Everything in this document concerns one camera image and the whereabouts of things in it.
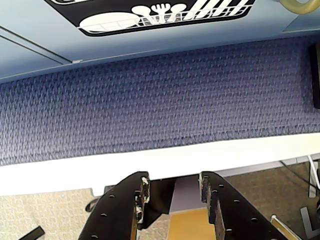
sticker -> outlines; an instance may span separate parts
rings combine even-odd
[[[255,0],[45,0],[87,36],[229,21],[246,16]]]

blue carpet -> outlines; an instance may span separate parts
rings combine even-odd
[[[0,165],[320,132],[308,54],[318,40],[206,48],[4,83]]]

dish rack icon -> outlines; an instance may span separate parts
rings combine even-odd
[[[237,17],[251,8],[253,4],[240,6],[217,7],[211,9],[201,9],[197,11],[182,11],[179,13],[166,13],[162,15],[151,15],[150,17],[140,17],[138,19],[126,19],[118,21],[100,22],[92,25],[78,26],[78,29],[87,31],[90,34],[100,34],[112,32],[114,29],[136,29],[149,26],[169,25],[172,23],[185,23],[204,19],[221,19],[227,17]]]
[[[70,5],[70,4],[76,4],[80,2],[86,2],[86,1],[93,1],[93,0],[51,0],[51,2],[58,5]]]

cable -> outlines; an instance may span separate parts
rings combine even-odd
[[[314,187],[315,189],[319,190],[319,187],[317,187],[316,185],[312,184],[311,182],[307,181],[304,177],[300,176],[298,173],[296,173],[295,171],[293,171],[292,169],[290,169],[288,167],[288,165],[286,165],[283,161],[279,161],[285,168],[287,168],[290,172],[292,172],[296,177],[298,177],[299,179],[301,179],[302,181],[304,181],[306,184]]]

